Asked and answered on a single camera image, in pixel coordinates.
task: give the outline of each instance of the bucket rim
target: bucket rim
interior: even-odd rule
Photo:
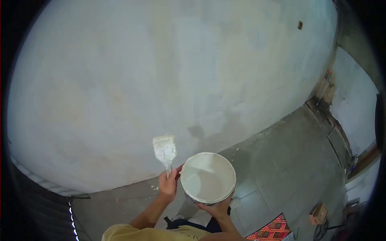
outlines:
[[[185,185],[184,185],[184,182],[183,182],[183,173],[184,173],[184,169],[187,165],[187,163],[189,161],[191,161],[192,159],[194,159],[196,156],[199,156],[199,155],[204,155],[204,154],[211,154],[211,155],[216,155],[224,160],[226,160],[233,172],[233,186],[231,188],[231,190],[223,197],[223,198],[220,198],[220,199],[216,199],[216,200],[204,200],[204,199],[200,199],[200,198],[197,198],[195,196],[193,196],[188,190],[185,189]],[[218,154],[218,153],[214,153],[214,152],[200,152],[200,153],[197,153],[197,154],[194,154],[193,156],[189,157],[186,162],[184,163],[184,166],[182,167],[181,169],[181,184],[182,184],[182,188],[184,189],[184,192],[189,196],[191,197],[193,200],[197,201],[198,203],[203,203],[203,204],[215,204],[215,203],[218,203],[218,202],[221,202],[221,201],[224,201],[226,198],[229,197],[229,195],[233,192],[233,190],[235,189],[235,186],[236,186],[236,171],[235,169],[233,168],[232,164],[230,163],[230,161],[228,159],[226,159],[225,157],[223,157],[222,155]]]

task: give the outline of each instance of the cardboard box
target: cardboard box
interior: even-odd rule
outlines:
[[[312,225],[322,224],[326,219],[328,210],[326,206],[321,203],[316,205],[310,212],[310,221]]]

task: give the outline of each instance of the led light strip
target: led light strip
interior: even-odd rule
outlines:
[[[74,234],[75,234],[75,236],[76,236],[76,240],[79,241],[79,239],[78,239],[78,234],[76,233],[76,229],[75,229],[74,219],[73,219],[73,217],[72,217],[72,211],[71,211],[71,203],[70,203],[70,201],[68,201],[68,205],[70,206],[69,212],[70,212],[70,214],[71,214],[71,221],[72,221],[72,226],[73,226],[73,228],[74,228]]]

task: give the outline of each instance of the paint brush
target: paint brush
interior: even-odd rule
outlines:
[[[166,176],[169,178],[171,164],[177,155],[176,137],[174,135],[154,137],[153,147],[156,158],[165,166]]]

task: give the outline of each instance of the hand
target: hand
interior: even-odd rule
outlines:
[[[232,195],[235,191],[233,191],[227,199],[224,201],[218,202],[212,206],[206,206],[201,203],[196,203],[195,206],[197,206],[199,209],[207,211],[212,217],[215,219],[223,219],[228,217],[228,207],[230,200],[232,199]]]
[[[182,170],[184,164],[179,166],[177,169],[172,169],[169,174],[169,179],[166,177],[166,171],[159,175],[159,195],[158,197],[162,199],[167,204],[171,203],[177,194],[177,181],[181,174],[179,173]]]

